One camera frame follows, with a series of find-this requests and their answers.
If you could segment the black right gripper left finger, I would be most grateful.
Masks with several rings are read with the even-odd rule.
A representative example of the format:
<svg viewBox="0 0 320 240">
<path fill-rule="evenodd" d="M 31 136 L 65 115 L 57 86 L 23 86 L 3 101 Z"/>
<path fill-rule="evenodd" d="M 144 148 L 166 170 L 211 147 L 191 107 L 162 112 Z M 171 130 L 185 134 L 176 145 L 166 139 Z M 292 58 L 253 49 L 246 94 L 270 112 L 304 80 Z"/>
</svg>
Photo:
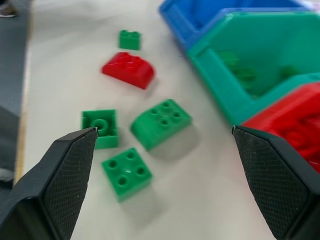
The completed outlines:
<svg viewBox="0 0 320 240">
<path fill-rule="evenodd" d="M 88 189 L 98 131 L 55 140 L 0 206 L 2 240 L 69 240 Z"/>
</svg>

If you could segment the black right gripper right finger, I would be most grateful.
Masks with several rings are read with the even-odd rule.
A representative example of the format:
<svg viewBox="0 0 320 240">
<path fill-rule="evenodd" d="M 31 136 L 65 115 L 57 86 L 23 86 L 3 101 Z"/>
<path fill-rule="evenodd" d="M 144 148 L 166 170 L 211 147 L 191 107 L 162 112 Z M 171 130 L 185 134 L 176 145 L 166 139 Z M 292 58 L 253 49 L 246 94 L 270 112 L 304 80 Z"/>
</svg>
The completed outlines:
<svg viewBox="0 0 320 240">
<path fill-rule="evenodd" d="M 245 177 L 277 240 L 320 238 L 320 174 L 282 137 L 235 125 Z"/>
</svg>

